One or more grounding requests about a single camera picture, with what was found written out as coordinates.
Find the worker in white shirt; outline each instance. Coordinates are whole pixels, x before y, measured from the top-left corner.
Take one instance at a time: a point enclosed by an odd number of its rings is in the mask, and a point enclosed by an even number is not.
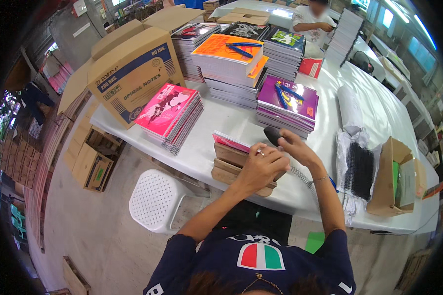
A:
[[[308,0],[308,3],[309,6],[299,5],[295,9],[290,31],[304,35],[307,41],[322,48],[335,22],[328,16],[328,0]]]

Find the metal spiral wire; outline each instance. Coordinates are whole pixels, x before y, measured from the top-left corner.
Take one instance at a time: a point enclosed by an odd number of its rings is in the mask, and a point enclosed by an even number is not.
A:
[[[312,192],[312,196],[313,196],[314,202],[316,204],[316,208],[320,212],[320,205],[318,203],[318,197],[316,195],[316,190],[315,190],[315,186],[313,185],[313,181],[309,180],[308,177],[305,176],[305,174],[303,174],[299,169],[295,168],[292,165],[290,166],[290,172],[292,172],[292,174],[294,174],[295,176],[300,178],[305,183],[305,185],[308,187],[308,189]]]

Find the necklace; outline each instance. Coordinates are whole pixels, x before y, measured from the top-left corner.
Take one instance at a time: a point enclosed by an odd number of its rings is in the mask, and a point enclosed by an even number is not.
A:
[[[279,289],[279,287],[278,287],[275,283],[263,279],[262,276],[263,276],[262,274],[257,273],[257,274],[256,274],[256,278],[257,278],[257,279],[255,279],[254,282],[252,282],[251,284],[249,284],[249,285],[243,290],[243,292],[241,292],[241,293],[244,294],[244,292],[246,292],[246,291],[247,291],[247,290],[248,290],[248,289],[249,289],[249,288],[250,288],[255,282],[257,282],[258,280],[262,280],[262,281],[268,283],[269,285],[273,286],[274,288],[276,288],[277,291],[278,291],[279,293],[281,293],[281,295],[284,295],[284,293]]]

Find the navy t-shirt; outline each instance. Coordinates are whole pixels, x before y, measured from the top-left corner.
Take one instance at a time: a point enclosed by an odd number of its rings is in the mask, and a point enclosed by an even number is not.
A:
[[[256,232],[233,235],[230,229],[211,232],[195,252],[195,241],[175,235],[154,270],[144,295],[183,294],[192,275],[208,271],[223,282],[234,283],[239,294],[256,280],[256,274],[289,294],[300,277],[315,275],[328,294],[354,294],[353,270],[349,261],[346,233],[337,229],[315,253],[295,246],[281,246],[275,239]],[[278,294],[271,285],[258,280],[248,291],[264,289]]]

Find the white roll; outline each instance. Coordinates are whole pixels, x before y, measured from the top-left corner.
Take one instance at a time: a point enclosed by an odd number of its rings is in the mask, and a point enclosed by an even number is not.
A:
[[[347,85],[338,89],[343,130],[353,136],[363,128],[363,113],[356,93]]]

